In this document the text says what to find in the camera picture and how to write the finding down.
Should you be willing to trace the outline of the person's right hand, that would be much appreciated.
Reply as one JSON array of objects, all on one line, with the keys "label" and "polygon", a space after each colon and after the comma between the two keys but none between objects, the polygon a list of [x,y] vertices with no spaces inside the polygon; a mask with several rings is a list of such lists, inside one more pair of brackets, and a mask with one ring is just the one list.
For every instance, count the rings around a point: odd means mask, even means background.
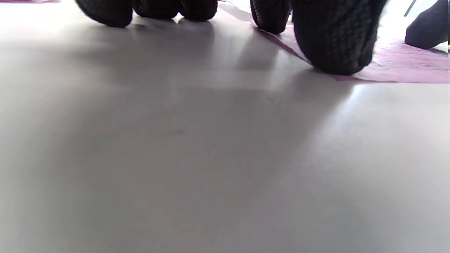
[{"label": "person's right hand", "polygon": [[417,48],[430,49],[447,42],[449,37],[449,2],[438,0],[421,12],[407,27],[404,42]]}]

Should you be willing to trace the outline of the person's left hand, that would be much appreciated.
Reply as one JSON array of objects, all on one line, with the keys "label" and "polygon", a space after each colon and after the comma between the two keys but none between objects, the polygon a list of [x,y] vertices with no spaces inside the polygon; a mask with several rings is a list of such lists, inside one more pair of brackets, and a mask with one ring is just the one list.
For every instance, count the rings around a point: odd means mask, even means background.
[{"label": "person's left hand", "polygon": [[[77,0],[90,19],[109,27],[128,26],[133,14],[169,20],[181,14],[190,21],[209,21],[217,0]],[[251,0],[256,26],[282,33],[288,19],[310,64],[335,75],[352,75],[368,66],[377,40],[385,0]]]}]

